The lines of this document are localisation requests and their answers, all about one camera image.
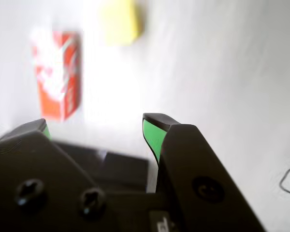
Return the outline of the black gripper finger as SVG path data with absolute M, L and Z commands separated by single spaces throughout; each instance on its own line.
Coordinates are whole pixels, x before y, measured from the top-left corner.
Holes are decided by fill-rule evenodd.
M 42 132 L 0 141 L 0 232 L 117 232 L 90 176 Z

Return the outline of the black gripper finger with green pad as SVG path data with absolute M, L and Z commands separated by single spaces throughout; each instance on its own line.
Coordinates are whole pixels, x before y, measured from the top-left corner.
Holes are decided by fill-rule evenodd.
M 262 232 L 254 214 L 199 129 L 161 113 L 143 114 L 143 137 L 158 164 L 157 191 L 180 232 Z

